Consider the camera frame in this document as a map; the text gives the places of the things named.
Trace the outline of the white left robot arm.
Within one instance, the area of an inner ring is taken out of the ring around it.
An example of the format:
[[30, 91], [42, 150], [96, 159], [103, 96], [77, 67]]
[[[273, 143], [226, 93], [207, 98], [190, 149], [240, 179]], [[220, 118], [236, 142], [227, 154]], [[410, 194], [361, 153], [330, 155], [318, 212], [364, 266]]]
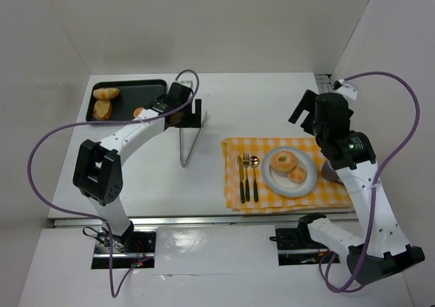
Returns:
[[80, 145], [73, 184], [91, 201], [97, 215], [108, 221], [103, 229], [111, 229], [114, 246], [119, 251], [130, 249], [135, 240], [134, 225], [126, 216], [120, 199], [122, 166], [143, 144], [167, 128], [201, 127], [201, 115], [192, 113], [190, 105], [161, 117], [181, 107], [192, 95], [193, 82], [175, 81], [169, 92], [146, 105], [132, 124], [100, 141], [86, 140]]

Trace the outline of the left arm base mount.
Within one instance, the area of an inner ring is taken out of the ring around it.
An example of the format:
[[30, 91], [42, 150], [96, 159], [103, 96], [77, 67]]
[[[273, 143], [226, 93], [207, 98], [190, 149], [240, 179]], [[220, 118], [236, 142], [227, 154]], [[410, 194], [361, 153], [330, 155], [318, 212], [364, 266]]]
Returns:
[[[84, 227], [83, 235], [95, 240], [91, 268], [106, 270], [109, 268], [109, 235], [104, 228]], [[155, 261], [156, 232], [135, 232], [133, 241], [127, 248], [114, 243], [113, 269], [153, 268]]]

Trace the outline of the metal tongs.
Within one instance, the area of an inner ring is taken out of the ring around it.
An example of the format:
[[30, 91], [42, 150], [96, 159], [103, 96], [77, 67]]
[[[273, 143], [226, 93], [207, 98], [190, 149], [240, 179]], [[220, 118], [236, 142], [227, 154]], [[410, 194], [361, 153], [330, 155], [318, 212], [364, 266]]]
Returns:
[[191, 137], [186, 139], [186, 129], [179, 129], [179, 163], [182, 168], [186, 168], [192, 158], [196, 144], [203, 133], [209, 114], [208, 111], [205, 112], [201, 119], [201, 124], [199, 128], [196, 128], [195, 133], [191, 134]]

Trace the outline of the bagel with hole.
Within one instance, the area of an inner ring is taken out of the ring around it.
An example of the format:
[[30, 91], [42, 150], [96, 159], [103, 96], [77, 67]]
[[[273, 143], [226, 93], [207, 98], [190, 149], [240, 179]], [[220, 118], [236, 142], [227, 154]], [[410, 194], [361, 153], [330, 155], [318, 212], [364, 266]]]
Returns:
[[270, 166], [280, 173], [289, 173], [297, 165], [297, 157], [290, 151], [278, 151], [271, 158]]

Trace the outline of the round bread roll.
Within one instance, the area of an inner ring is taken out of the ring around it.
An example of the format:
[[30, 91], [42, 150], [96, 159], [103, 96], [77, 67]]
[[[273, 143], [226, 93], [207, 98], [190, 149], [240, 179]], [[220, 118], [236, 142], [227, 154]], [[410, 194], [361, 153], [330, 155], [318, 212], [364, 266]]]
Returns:
[[303, 167], [296, 165], [289, 173], [288, 178], [294, 183], [303, 183], [306, 179], [306, 171]]

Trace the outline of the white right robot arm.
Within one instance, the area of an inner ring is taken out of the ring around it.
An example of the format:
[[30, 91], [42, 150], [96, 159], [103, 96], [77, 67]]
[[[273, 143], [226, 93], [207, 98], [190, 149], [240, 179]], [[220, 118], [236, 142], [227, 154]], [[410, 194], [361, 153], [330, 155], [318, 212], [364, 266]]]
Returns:
[[327, 164], [345, 186], [364, 231], [364, 237], [353, 235], [325, 215], [313, 213], [300, 219], [306, 238], [345, 259], [351, 280], [362, 286], [424, 261], [422, 248], [412, 245], [398, 225], [370, 140], [350, 129], [353, 112], [347, 99], [338, 93], [307, 90], [288, 121], [296, 123], [303, 111], [308, 115], [302, 129], [315, 137]]

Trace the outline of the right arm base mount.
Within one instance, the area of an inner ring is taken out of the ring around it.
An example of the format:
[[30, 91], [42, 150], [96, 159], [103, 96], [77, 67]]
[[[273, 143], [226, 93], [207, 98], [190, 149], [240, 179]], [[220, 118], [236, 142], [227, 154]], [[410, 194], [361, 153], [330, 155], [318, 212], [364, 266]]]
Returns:
[[327, 263], [332, 253], [327, 246], [315, 242], [309, 235], [308, 225], [325, 219], [323, 213], [310, 213], [298, 220], [295, 228], [277, 228], [269, 240], [277, 245], [279, 266], [318, 264], [322, 258]]

